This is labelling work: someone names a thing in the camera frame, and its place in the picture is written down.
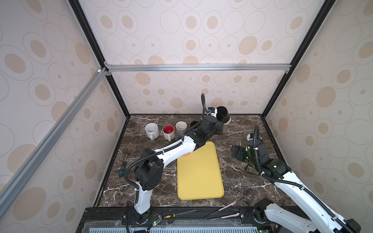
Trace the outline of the pink handled tweezers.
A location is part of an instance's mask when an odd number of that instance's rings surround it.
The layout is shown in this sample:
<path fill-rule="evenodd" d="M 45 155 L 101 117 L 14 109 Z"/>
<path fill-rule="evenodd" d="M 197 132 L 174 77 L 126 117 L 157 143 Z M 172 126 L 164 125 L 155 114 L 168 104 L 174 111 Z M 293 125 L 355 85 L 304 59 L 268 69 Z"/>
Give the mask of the pink handled tweezers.
<path fill-rule="evenodd" d="M 207 216 L 205 217 L 205 220 L 207 220 L 210 216 L 212 216 L 212 215 L 214 215 L 214 214 L 216 214 L 216 213 L 218 213 L 218 212 L 220 212 L 220 211 L 222 211 L 222 210 L 225 210 L 225 209 L 227 209 L 227 208 L 229 208 L 229 207 L 231 207 L 231 206 L 234 206 L 235 204 L 236 204 L 236 202 L 232 202 L 232 203 L 230 203 L 230 204 L 228 204 L 228 205 L 226 205 L 226 206 L 224 206 L 224 207 L 218 209 L 217 211 L 215 211 L 215 212 L 213 212 L 213 213 L 210 213 L 209 215 L 207 215 Z"/>
<path fill-rule="evenodd" d="M 238 217 L 238 216 L 240 216 L 240 213 L 235 213 L 235 214 L 227 215 L 227 216 L 220 216 L 220 217 L 211 218 L 211 219 L 208 219 L 208 220 L 227 219 L 227 218 L 233 218 L 233 217 Z"/>

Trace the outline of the pink handled tweezers lower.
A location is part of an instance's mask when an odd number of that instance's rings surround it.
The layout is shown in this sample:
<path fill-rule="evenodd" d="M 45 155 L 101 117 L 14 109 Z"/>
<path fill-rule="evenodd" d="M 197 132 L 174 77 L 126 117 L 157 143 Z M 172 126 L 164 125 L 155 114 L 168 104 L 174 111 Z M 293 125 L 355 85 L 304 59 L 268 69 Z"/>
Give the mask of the pink handled tweezers lower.
<path fill-rule="evenodd" d="M 208 220 L 227 219 L 227 218 L 233 218 L 233 217 L 238 217 L 238 216 L 240 216 L 240 213 L 235 213 L 235 214 L 227 215 L 227 216 L 220 216 L 220 217 L 211 218 L 211 219 L 208 219 Z"/>

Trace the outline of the black mug white base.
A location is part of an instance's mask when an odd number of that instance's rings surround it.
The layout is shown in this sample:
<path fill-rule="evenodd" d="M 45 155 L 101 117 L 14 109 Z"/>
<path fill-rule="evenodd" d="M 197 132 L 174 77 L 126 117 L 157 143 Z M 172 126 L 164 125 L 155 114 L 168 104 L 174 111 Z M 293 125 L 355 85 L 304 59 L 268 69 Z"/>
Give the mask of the black mug white base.
<path fill-rule="evenodd" d="M 231 116 L 224 106 L 217 107 L 216 118 L 218 121 L 221 121 L 224 125 L 227 125 L 231 122 Z"/>

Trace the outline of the horizontal aluminium rail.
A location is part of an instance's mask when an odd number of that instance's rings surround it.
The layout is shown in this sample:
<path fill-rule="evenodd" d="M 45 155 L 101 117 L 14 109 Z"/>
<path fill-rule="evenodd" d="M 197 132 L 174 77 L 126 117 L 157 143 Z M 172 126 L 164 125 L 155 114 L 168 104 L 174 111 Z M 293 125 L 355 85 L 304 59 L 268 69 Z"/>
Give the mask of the horizontal aluminium rail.
<path fill-rule="evenodd" d="M 107 65 L 110 72 L 289 70 L 291 64 Z"/>

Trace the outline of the pink handled tweezers upper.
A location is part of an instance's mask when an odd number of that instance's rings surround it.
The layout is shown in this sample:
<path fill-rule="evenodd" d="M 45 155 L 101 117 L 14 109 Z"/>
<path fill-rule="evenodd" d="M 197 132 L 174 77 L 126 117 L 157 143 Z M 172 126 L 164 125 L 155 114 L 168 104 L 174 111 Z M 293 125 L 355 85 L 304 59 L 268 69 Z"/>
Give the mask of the pink handled tweezers upper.
<path fill-rule="evenodd" d="M 217 211 L 215 211 L 215 212 L 213 212 L 213 213 L 210 213 L 209 215 L 207 215 L 207 216 L 205 217 L 205 220 L 207 220 L 210 216 L 212 216 L 212 215 L 214 215 L 214 214 L 216 214 L 216 213 L 218 213 L 218 212 L 220 212 L 220 211 L 222 211 L 222 210 L 225 210 L 225 209 L 227 209 L 227 208 L 229 208 L 229 207 L 231 207 L 231 206 L 234 206 L 235 204 L 236 204 L 236 202 L 232 202 L 232 203 L 230 203 L 230 204 L 228 204 L 228 205 L 226 205 L 226 206 L 224 206 L 224 207 L 218 209 Z"/>

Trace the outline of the yellow plastic tray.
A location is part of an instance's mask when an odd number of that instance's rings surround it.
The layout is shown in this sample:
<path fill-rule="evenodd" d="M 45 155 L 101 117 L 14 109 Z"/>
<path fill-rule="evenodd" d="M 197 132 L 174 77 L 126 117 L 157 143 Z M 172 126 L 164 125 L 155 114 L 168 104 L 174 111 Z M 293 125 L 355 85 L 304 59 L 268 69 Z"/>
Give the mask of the yellow plastic tray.
<path fill-rule="evenodd" d="M 224 196 L 224 187 L 213 142 L 177 159 L 177 193 L 181 200 Z"/>

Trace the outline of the grey mug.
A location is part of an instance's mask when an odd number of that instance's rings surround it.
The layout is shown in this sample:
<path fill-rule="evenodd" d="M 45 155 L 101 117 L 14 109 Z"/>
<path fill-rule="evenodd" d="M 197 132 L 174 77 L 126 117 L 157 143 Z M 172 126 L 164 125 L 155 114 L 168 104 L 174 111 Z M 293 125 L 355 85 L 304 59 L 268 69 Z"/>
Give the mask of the grey mug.
<path fill-rule="evenodd" d="M 187 131 L 187 123 L 184 121 L 179 121 L 176 123 L 175 128 L 176 128 L 177 134 L 180 137 L 183 137 Z"/>

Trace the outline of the yellow handled screwdriver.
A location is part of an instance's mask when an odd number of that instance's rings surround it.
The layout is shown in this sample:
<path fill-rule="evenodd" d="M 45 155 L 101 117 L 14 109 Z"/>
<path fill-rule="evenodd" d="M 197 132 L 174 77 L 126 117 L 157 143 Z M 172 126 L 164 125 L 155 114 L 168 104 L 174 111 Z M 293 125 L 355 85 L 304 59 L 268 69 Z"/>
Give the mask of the yellow handled screwdriver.
<path fill-rule="evenodd" d="M 167 216 L 164 216 L 163 218 L 164 219 L 175 218 L 176 216 L 183 216 L 183 215 L 190 214 L 190 213 L 193 213 L 193 212 L 196 212 L 196 211 L 197 211 L 196 209 L 193 209 L 193 210 L 178 213 L 178 214 L 167 215 Z"/>

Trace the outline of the black base frame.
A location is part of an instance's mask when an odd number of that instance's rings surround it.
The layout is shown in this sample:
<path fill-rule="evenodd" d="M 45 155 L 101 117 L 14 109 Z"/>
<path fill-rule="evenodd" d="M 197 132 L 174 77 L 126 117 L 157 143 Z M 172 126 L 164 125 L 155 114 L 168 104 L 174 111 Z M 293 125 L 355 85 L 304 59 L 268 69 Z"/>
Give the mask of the black base frame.
<path fill-rule="evenodd" d="M 128 227 L 133 227 L 134 231 L 139 228 L 146 228 L 150 226 L 150 221 L 157 220 L 159 216 L 167 216 L 178 214 L 186 211 L 196 209 L 196 212 L 186 214 L 183 216 L 176 216 L 175 218 L 168 218 L 157 224 L 157 228 L 169 230 L 174 227 L 256 227 L 257 232 L 269 231 L 270 233 L 278 233 L 282 226 L 278 223 L 266 221 L 265 223 L 258 223 L 254 220 L 253 207 L 250 206 L 234 206 L 222 210 L 208 219 L 220 216 L 232 215 L 240 213 L 240 216 L 218 219 L 205 220 L 205 217 L 219 209 L 219 207 L 152 207 L 151 214 L 155 214 L 144 224 L 137 224 L 135 215 L 132 213 L 132 207 L 90 207 L 84 211 L 84 214 L 79 221 L 77 233 L 87 233 L 91 228 L 120 228 L 126 232 L 126 223 Z"/>

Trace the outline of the white speckled mug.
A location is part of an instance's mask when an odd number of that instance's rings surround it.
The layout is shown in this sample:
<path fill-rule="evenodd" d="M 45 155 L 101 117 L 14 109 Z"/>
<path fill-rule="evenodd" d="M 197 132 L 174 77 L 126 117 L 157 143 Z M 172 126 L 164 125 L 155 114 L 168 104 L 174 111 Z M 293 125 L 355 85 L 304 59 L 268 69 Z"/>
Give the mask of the white speckled mug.
<path fill-rule="evenodd" d="M 156 123 L 148 123 L 145 126 L 145 132 L 150 140 L 155 140 L 159 137 L 159 129 Z"/>

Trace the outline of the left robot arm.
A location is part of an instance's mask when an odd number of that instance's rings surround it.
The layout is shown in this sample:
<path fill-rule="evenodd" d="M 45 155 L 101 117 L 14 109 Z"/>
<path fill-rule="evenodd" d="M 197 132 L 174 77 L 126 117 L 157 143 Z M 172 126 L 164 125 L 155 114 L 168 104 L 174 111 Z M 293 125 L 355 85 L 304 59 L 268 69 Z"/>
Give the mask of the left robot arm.
<path fill-rule="evenodd" d="M 205 95 L 201 95 L 202 117 L 181 136 L 181 139 L 166 147 L 145 149 L 141 157 L 125 171 L 125 181 L 135 188 L 135 201 L 131 203 L 139 216 L 148 213 L 153 189 L 160 183 L 163 169 L 179 157 L 194 152 L 206 144 L 214 135 L 222 135 L 223 126 L 231 117 L 223 107 L 206 108 Z"/>

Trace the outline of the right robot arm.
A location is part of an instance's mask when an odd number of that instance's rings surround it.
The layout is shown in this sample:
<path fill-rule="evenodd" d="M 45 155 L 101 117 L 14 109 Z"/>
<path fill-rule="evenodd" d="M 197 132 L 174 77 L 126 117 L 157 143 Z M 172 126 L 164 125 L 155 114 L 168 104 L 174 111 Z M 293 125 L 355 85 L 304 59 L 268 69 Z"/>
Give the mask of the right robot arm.
<path fill-rule="evenodd" d="M 247 136 L 246 146 L 234 145 L 231 155 L 254 168 L 286 193 L 307 218 L 298 216 L 273 201 L 264 198 L 254 205 L 254 220 L 259 224 L 274 222 L 294 233 L 359 233 L 361 226 L 354 219 L 346 219 L 332 210 L 303 184 L 291 168 L 281 159 L 270 158 L 267 147 L 259 137 L 259 126 Z"/>

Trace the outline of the green handled screwdriver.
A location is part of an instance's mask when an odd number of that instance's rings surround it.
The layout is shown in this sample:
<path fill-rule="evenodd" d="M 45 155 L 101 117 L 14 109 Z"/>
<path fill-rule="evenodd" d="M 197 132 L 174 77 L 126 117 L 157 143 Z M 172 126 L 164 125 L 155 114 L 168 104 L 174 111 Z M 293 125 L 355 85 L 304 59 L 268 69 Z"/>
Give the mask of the green handled screwdriver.
<path fill-rule="evenodd" d="M 126 154 L 125 158 L 122 160 L 121 162 L 121 166 L 119 168 L 119 171 L 118 171 L 118 176 L 119 177 L 123 177 L 126 170 L 127 170 L 127 157 L 128 157 L 128 154 Z"/>

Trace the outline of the white mug red inside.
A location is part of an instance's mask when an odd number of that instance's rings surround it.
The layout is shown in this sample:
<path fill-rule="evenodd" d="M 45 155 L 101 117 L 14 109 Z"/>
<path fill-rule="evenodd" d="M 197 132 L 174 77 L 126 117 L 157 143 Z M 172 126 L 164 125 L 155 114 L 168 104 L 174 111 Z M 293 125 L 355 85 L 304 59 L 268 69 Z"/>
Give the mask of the white mug red inside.
<path fill-rule="evenodd" d="M 164 138 L 169 142 L 171 142 L 175 138 L 175 128 L 172 125 L 164 126 L 162 132 Z"/>

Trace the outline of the left slanted aluminium rail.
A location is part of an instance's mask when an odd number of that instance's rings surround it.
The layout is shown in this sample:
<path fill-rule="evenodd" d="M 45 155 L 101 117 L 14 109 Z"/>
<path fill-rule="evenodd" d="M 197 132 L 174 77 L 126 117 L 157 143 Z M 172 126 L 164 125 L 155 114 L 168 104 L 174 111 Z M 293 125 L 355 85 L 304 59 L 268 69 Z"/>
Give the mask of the left slanted aluminium rail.
<path fill-rule="evenodd" d="M 58 139 L 64 133 L 66 128 L 73 121 L 79 110 L 85 104 L 93 90 L 99 84 L 102 78 L 106 76 L 108 68 L 102 67 L 87 83 L 84 89 L 68 106 L 66 111 L 55 123 L 55 125 L 46 134 L 43 140 L 36 146 L 29 158 L 22 164 L 18 171 L 14 174 L 12 179 L 5 186 L 4 191 L 1 192 L 1 218 L 4 217 L 8 209 L 26 186 L 30 178 L 39 168 L 46 156 L 49 154 Z"/>

